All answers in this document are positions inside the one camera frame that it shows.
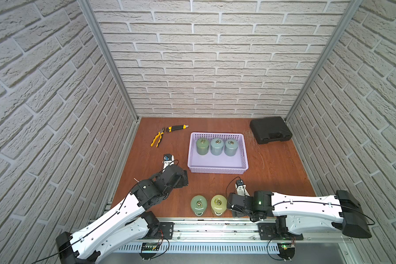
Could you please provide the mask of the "yellow-green tea canister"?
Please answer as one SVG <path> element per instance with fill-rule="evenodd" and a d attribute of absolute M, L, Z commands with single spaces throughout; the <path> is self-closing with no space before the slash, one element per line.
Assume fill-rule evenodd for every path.
<path fill-rule="evenodd" d="M 216 216 L 221 216 L 227 210 L 227 199 L 223 195 L 215 195 L 211 199 L 211 210 Z"/>

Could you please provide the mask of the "green tea canister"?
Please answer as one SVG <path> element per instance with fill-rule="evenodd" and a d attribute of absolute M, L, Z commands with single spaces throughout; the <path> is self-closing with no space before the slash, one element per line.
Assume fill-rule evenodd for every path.
<path fill-rule="evenodd" d="M 202 216 L 207 209 L 207 200 L 202 195 L 196 195 L 191 199 L 190 206 L 196 216 Z"/>
<path fill-rule="evenodd" d="M 202 137 L 196 141 L 196 151 L 199 155 L 206 155 L 210 148 L 210 142 Z"/>

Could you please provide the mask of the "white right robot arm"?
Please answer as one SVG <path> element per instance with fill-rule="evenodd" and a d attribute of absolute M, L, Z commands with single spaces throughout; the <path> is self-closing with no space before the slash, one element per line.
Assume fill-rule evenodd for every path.
<path fill-rule="evenodd" d="M 227 208 L 252 222 L 276 218 L 274 232 L 280 237 L 299 236 L 306 232 L 339 230 L 343 235 L 368 239 L 375 222 L 363 212 L 361 203 L 348 191 L 334 195 L 293 196 L 271 191 L 248 195 L 238 187 L 230 193 Z"/>

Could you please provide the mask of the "lavender perforated plastic basket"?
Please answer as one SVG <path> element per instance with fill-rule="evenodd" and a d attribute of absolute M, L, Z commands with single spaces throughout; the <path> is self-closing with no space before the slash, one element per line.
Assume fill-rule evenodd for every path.
<path fill-rule="evenodd" d="M 220 139 L 224 143 L 235 140 L 238 143 L 235 155 L 228 156 L 224 151 L 217 156 L 210 151 L 205 155 L 200 155 L 197 142 L 200 139 L 211 141 L 214 138 Z M 249 168 L 244 135 L 238 133 L 191 133 L 188 167 L 193 173 L 243 174 Z"/>

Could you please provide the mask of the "blue tea canister back middle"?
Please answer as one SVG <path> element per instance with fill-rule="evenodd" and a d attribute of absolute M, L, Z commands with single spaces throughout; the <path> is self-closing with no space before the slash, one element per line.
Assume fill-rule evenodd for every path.
<path fill-rule="evenodd" d="M 223 152 L 224 141 L 220 138 L 213 138 L 210 141 L 210 151 L 214 156 L 219 156 Z"/>

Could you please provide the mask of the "blue tea canister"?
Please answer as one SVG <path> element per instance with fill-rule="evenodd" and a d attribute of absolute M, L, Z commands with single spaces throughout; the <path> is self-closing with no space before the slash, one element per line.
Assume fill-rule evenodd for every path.
<path fill-rule="evenodd" d="M 224 141 L 220 138 L 213 138 L 210 141 L 210 151 L 214 156 L 219 156 L 223 152 Z"/>
<path fill-rule="evenodd" d="M 232 157 L 236 154 L 239 144 L 235 139 L 227 139 L 224 144 L 224 153 Z"/>

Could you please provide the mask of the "blue tea canister back right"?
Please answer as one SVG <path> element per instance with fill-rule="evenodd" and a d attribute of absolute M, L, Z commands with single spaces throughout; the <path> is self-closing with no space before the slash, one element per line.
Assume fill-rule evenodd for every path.
<path fill-rule="evenodd" d="M 236 154 L 239 144 L 235 139 L 227 139 L 224 144 L 224 153 L 232 157 Z"/>

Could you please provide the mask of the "yellow black pliers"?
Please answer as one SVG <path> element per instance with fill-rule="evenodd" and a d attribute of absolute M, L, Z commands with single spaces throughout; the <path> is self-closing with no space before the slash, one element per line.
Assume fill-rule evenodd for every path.
<path fill-rule="evenodd" d="M 157 135 L 154 137 L 154 139 L 153 139 L 153 141 L 152 141 L 152 143 L 151 143 L 151 145 L 150 145 L 151 147 L 153 147 L 153 146 L 159 147 L 159 144 L 160 144 L 160 142 L 161 142 L 161 140 L 162 140 L 162 138 L 163 138 L 164 132 L 165 132 L 165 127 L 163 127 L 163 128 L 157 133 Z"/>

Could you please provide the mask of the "yellow black utility knife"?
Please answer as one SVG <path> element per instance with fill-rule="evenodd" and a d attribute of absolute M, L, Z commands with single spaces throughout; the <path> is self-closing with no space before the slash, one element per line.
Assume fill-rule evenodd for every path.
<path fill-rule="evenodd" d="M 189 126 L 188 125 L 174 125 L 174 126 L 169 126 L 166 128 L 166 132 L 170 133 L 170 132 L 174 132 L 177 130 L 183 130 L 183 129 L 187 129 Z"/>

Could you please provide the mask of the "controller board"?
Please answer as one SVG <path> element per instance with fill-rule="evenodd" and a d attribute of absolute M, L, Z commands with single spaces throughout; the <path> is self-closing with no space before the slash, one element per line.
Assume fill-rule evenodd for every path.
<path fill-rule="evenodd" d="M 293 244 L 277 244 L 278 256 L 284 261 L 292 261 L 295 255 L 295 246 Z"/>
<path fill-rule="evenodd" d="M 143 260 L 150 260 L 157 256 L 160 251 L 160 243 L 142 243 L 140 256 Z"/>

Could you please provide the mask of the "left controller board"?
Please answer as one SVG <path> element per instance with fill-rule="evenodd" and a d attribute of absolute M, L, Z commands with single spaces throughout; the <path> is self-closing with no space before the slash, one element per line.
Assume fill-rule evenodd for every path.
<path fill-rule="evenodd" d="M 143 260 L 150 260 L 157 256 L 160 251 L 160 243 L 142 243 L 140 256 Z"/>

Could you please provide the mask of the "black plastic tool case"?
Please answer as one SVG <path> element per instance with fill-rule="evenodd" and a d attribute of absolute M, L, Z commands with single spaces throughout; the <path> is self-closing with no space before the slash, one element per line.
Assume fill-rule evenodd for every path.
<path fill-rule="evenodd" d="M 266 117 L 250 121 L 250 128 L 260 145 L 274 141 L 288 141 L 293 134 L 282 117 Z"/>

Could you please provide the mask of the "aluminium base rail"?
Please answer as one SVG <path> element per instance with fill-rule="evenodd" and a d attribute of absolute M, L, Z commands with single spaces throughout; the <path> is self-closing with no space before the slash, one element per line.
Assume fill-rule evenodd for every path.
<path fill-rule="evenodd" d="M 142 243 L 160 243 L 159 254 L 269 254 L 278 256 L 277 244 L 293 244 L 295 252 L 305 244 L 324 249 L 338 245 L 343 255 L 354 249 L 351 238 L 336 232 L 305 233 L 297 238 L 280 238 L 272 234 L 274 221 L 252 223 L 233 219 L 162 218 L 158 234 L 121 246 L 114 253 L 140 253 Z"/>

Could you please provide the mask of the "aluminium corner frame post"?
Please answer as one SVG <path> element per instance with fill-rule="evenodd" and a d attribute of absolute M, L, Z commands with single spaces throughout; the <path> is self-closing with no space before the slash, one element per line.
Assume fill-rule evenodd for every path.
<path fill-rule="evenodd" d="M 126 90 L 126 87 L 124 85 L 124 82 L 122 80 L 120 72 L 117 68 L 114 58 L 112 57 L 110 48 L 105 40 L 105 36 L 100 28 L 99 22 L 97 21 L 97 19 L 95 17 L 95 13 L 92 9 L 90 2 L 87 0 L 80 0 L 78 2 L 79 2 L 79 5 L 80 5 L 83 15 L 89 24 L 91 32 L 93 33 L 93 35 L 96 39 L 98 47 L 100 48 L 100 50 L 102 52 L 103 58 L 106 61 L 107 66 L 109 67 L 110 73 L 112 74 L 112 76 L 115 80 L 115 83 L 122 94 L 122 97 L 127 105 L 129 112 L 130 112 L 130 115 L 132 116 L 132 118 L 135 122 L 138 122 L 140 118 L 135 111 L 134 105 L 133 105 L 133 103 L 129 97 L 129 94 Z"/>
<path fill-rule="evenodd" d="M 290 122 L 290 120 L 292 119 L 294 112 L 298 108 L 300 102 L 303 100 L 307 91 L 310 89 L 311 84 L 316 79 L 319 71 L 323 68 L 324 64 L 329 59 L 331 53 L 333 52 L 334 48 L 336 47 L 337 43 L 339 42 L 340 38 L 342 37 L 342 35 L 345 32 L 345 30 L 347 29 L 347 27 L 349 26 L 352 18 L 354 17 L 356 11 L 359 9 L 362 2 L 363 2 L 363 0 L 352 0 L 349 2 L 340 21 L 338 22 L 337 26 L 334 28 L 334 31 L 333 31 L 331 37 L 329 38 L 327 44 L 325 45 L 324 49 L 322 50 L 320 57 L 316 61 L 313 69 L 311 70 L 309 76 L 307 77 L 306 81 L 304 82 L 304 85 L 301 88 L 299 94 L 297 95 L 296 100 L 294 101 L 289 112 L 287 113 L 287 115 L 284 119 L 284 121 L 286 123 Z"/>

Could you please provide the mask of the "aluminium corner frame post right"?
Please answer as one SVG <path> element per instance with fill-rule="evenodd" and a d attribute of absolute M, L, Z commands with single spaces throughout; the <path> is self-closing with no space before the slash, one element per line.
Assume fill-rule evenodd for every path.
<path fill-rule="evenodd" d="M 311 84 L 316 79 L 319 71 L 323 68 L 324 64 L 329 59 L 331 53 L 333 52 L 334 48 L 336 47 L 337 43 L 339 42 L 340 38 L 342 37 L 342 35 L 345 32 L 345 30 L 347 29 L 347 27 L 349 26 L 352 18 L 354 17 L 356 11 L 359 9 L 362 2 L 363 2 L 363 0 L 352 0 L 349 2 L 340 21 L 338 22 L 337 26 L 334 28 L 334 31 L 333 31 L 331 37 L 329 38 L 327 44 L 325 45 L 324 49 L 322 50 L 320 57 L 316 61 L 313 69 L 311 70 L 309 76 L 307 77 L 306 81 L 304 82 L 304 85 L 301 88 L 299 94 L 297 95 L 296 100 L 294 101 L 289 112 L 287 113 L 287 115 L 284 119 L 284 121 L 286 123 L 290 122 L 290 120 L 292 119 L 294 112 L 298 108 L 300 102 L 303 100 L 307 91 L 310 89 Z"/>

